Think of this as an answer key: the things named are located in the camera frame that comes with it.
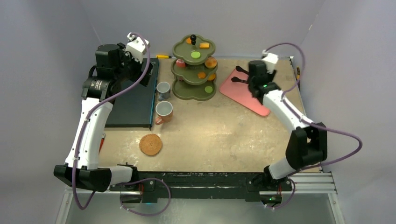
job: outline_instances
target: robotic arm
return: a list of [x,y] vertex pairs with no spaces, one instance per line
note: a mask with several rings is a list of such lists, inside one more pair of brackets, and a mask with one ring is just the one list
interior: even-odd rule
[[270,109],[290,133],[286,155],[281,160],[264,168],[264,181],[276,183],[306,166],[327,158],[327,133],[303,123],[312,120],[305,117],[285,96],[281,88],[272,80],[278,56],[263,52],[262,60],[249,62],[247,84],[252,96]]
[[[57,165],[54,175],[71,186],[73,162],[77,160],[76,187],[80,189],[104,192],[110,185],[129,182],[135,169],[129,165],[118,165],[99,168],[99,148],[101,136],[107,118],[113,108],[113,102],[106,102],[98,107],[88,120],[82,136],[80,149],[76,148],[79,133],[85,122],[87,113],[104,99],[121,91],[121,83],[126,80],[136,81],[144,70],[143,55],[147,49],[143,40],[137,36],[127,36],[129,42],[105,44],[98,47],[96,65],[89,71],[88,79],[83,84],[82,112],[77,134],[71,151],[63,165]],[[153,65],[150,64],[147,74],[140,84],[147,86]]]

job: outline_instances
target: black knob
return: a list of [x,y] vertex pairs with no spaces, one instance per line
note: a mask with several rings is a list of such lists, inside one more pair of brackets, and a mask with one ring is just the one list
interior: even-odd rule
[[191,39],[191,44],[192,44],[192,45],[195,45],[195,43],[197,43],[197,42],[196,42],[197,36],[195,36],[194,34],[192,34],[192,35],[190,36],[190,39]]

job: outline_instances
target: gray mug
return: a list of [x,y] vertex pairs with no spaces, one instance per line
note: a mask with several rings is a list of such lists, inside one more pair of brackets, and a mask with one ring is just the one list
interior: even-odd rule
[[157,85],[157,92],[159,94],[158,100],[163,101],[170,97],[170,85],[167,82],[160,82]]

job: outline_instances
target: brown coaster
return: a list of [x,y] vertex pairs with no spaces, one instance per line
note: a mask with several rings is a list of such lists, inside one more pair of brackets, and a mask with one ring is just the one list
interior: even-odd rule
[[139,148],[146,155],[156,155],[162,148],[162,141],[158,135],[148,134],[140,139]]

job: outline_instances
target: black mat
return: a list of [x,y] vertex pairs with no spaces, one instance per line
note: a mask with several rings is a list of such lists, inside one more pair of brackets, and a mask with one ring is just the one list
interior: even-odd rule
[[[152,58],[151,63],[153,69],[147,87],[139,84],[131,91],[116,98],[106,127],[152,127],[159,68],[158,58]],[[131,81],[124,82],[122,89],[126,89],[132,83]]]

